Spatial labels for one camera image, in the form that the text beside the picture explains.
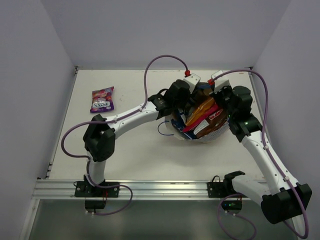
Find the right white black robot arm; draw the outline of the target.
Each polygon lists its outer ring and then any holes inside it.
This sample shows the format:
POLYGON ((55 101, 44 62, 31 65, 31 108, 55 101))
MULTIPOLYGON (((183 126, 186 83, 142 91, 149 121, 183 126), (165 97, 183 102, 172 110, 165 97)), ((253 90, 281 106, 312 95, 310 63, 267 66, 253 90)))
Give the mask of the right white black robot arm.
POLYGON ((273 150, 261 122, 251 112, 251 91, 244 86, 227 85, 212 95, 226 111, 230 131, 253 157, 266 181, 263 185, 238 170, 224 176, 223 192, 231 197, 240 193, 250 198, 260 205, 271 224, 305 214, 312 190, 308 184, 299 183, 273 150))

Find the blue Doritos chip bag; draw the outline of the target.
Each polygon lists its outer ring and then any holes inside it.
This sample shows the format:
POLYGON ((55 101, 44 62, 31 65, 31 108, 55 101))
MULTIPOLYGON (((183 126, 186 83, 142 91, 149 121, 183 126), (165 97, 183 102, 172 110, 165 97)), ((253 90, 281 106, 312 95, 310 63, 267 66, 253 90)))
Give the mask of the blue Doritos chip bag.
POLYGON ((189 116, 196 108, 196 106, 201 102, 202 93, 203 91, 198 86, 196 86, 189 96, 186 104, 183 105, 182 108, 176 109, 173 113, 176 116, 178 116, 178 114, 185 115, 186 117, 189 116))

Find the blue checkered paper bag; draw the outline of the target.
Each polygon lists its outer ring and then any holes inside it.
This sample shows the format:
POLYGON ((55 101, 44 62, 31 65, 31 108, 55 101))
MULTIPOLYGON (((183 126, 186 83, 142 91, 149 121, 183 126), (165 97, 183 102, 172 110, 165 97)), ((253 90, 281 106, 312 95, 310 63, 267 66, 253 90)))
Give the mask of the blue checkered paper bag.
POLYGON ((221 136, 228 129, 228 115, 210 96, 211 91, 209 83, 197 83, 187 102, 158 124, 158 133, 200 143, 209 143, 221 136))

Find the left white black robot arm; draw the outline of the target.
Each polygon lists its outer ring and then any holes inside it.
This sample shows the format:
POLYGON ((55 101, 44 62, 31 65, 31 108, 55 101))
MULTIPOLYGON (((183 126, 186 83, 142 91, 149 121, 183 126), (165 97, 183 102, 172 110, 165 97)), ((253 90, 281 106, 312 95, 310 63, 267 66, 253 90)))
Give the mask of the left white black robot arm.
POLYGON ((169 116, 178 108, 184 108, 200 79, 195 75, 178 79, 164 94, 159 92, 148 97, 142 105, 113 116, 111 121, 107 121, 100 114, 93 117, 83 136, 84 148, 89 157, 86 166, 87 192, 95 197, 103 193, 106 160, 115 151, 116 139, 140 125, 169 116))

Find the purple Fox's candy bag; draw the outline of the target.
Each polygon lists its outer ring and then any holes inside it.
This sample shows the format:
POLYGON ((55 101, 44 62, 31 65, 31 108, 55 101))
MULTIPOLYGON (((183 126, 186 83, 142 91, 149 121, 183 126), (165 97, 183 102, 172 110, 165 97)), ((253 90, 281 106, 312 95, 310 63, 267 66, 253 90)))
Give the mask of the purple Fox's candy bag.
POLYGON ((113 111, 115 109, 114 102, 112 99, 113 91, 113 86, 92 91, 90 113, 95 114, 113 111))

